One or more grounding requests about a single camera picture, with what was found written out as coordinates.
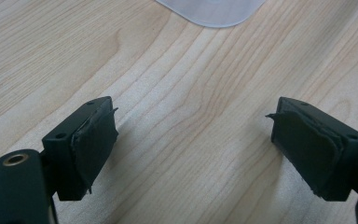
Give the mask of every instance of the translucent plastic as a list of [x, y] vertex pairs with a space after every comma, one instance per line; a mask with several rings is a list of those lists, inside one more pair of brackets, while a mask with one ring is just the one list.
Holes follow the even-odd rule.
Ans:
[[248, 19], [265, 0], [157, 0], [186, 19], [207, 27], [228, 27]]

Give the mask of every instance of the black mount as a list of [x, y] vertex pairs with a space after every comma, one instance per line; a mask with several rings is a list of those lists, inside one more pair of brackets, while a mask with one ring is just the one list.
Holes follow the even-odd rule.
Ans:
[[[271, 141], [296, 167], [313, 193], [345, 202], [358, 193], [358, 132], [318, 108], [281, 97]], [[358, 203], [356, 205], [358, 222]]]
[[0, 158], [0, 223], [58, 223], [52, 195], [79, 201], [100, 173], [118, 132], [110, 97], [83, 104], [43, 139], [44, 151]]

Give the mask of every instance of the metal grommet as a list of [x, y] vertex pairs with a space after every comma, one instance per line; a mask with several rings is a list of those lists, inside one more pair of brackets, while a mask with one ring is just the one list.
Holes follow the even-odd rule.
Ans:
[[14, 166], [22, 163], [23, 161], [26, 161], [28, 158], [29, 156], [25, 153], [14, 154], [9, 158], [5, 159], [3, 164], [4, 166]]

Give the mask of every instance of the wooden table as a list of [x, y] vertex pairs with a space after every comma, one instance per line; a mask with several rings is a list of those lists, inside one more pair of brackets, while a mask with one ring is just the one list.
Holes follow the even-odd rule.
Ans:
[[0, 1], [0, 156], [110, 95], [120, 133], [61, 223], [355, 223], [270, 141], [280, 96], [358, 130], [358, 1], [267, 2], [203, 28], [155, 1]]

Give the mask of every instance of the screw hole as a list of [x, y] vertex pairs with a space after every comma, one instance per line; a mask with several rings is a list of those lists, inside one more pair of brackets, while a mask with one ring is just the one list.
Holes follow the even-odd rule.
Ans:
[[358, 137], [354, 134], [348, 134], [347, 136], [351, 139], [358, 139]]
[[27, 154], [16, 154], [4, 160], [5, 166], [13, 166], [22, 163], [28, 159]]
[[64, 138], [66, 136], [66, 133], [59, 133], [56, 135], [56, 138]]

